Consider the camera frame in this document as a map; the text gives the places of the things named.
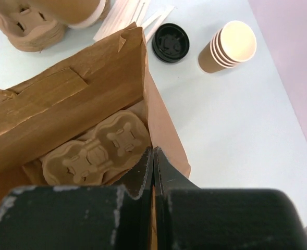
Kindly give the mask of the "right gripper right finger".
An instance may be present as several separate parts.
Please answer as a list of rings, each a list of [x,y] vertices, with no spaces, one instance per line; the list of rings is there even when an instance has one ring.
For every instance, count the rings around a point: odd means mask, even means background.
[[[307,249],[288,196],[273,189],[201,189],[153,151],[158,249]]]

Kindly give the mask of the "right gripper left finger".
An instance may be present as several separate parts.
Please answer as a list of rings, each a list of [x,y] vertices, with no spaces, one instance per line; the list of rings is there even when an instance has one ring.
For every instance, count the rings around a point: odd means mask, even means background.
[[[110,186],[20,186],[0,205],[0,249],[150,249],[152,149]]]

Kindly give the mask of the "brown paper bag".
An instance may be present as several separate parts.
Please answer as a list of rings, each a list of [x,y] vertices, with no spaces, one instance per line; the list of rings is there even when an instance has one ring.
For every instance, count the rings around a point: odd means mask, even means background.
[[[131,24],[39,75],[0,92],[0,202],[12,188],[48,185],[43,158],[128,110],[170,163],[191,167],[149,72],[143,29]]]

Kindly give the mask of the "pulp cup carrier tray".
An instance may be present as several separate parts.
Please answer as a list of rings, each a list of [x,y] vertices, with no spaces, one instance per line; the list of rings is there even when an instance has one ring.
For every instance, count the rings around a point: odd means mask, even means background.
[[[40,52],[60,42],[66,27],[27,1],[0,1],[0,30],[16,49]]]

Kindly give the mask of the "brown paper coffee cup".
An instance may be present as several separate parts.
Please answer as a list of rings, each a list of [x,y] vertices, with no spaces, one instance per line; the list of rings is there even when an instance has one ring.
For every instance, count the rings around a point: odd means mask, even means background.
[[[107,0],[41,0],[29,3],[72,29],[90,27],[103,20],[110,10],[110,1]]]

